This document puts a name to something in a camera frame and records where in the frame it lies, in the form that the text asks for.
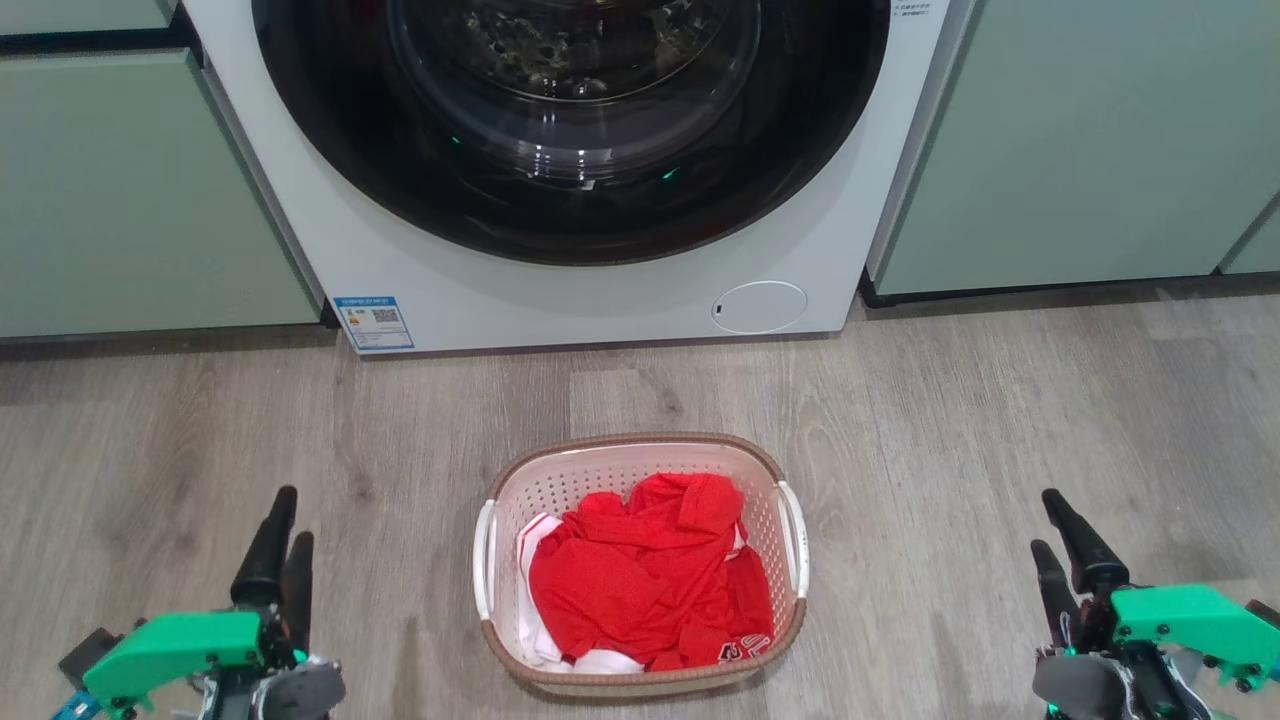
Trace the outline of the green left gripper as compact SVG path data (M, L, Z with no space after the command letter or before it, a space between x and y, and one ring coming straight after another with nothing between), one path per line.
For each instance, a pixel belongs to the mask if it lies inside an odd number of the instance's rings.
M232 582L234 606L282 602L287 630L279 618L261 610L150 618L115 639L83 671L84 692L108 717L133 719L140 710L151 714L157 689L195 676L218 679L228 673L260 682L291 670L293 650L310 651L315 536L301 532L291 546L297 502L294 487L276 492Z

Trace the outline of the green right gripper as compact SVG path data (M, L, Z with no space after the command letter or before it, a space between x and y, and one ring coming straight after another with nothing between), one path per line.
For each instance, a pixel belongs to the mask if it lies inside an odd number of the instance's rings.
M1130 585L1130 571L1059 489L1042 492L1059 530L1076 594L1085 601L1085 653L1103 661L1119 682L1097 719L1216 719L1193 689L1202 669L1243 694L1277 682L1277 611L1252 600L1238 603L1210 585ZM1056 553L1030 542L1039 596L1053 646L1074 647L1080 606Z

